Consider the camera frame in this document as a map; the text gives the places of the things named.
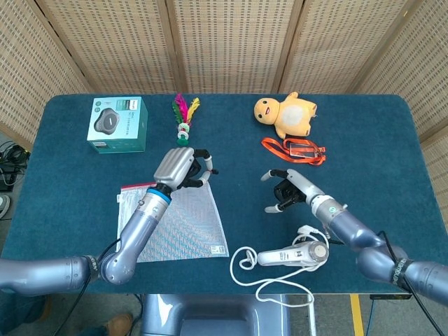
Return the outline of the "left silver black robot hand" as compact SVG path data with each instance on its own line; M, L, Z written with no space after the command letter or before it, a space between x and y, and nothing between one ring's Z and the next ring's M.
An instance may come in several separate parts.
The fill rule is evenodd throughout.
M213 174L218 174L218 170L214 169L208 150L181 147L167 152L153 177L157 187L175 191L200 188Z

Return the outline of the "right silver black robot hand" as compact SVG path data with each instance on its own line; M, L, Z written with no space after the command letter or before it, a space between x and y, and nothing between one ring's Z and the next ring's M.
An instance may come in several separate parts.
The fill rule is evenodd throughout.
M274 187L274 196L279 202L265 207L268 214L281 213L295 203L305 202L310 205L314 198L324 195L320 188L294 169L270 169L260 180L266 181L273 177L282 178L282 181Z

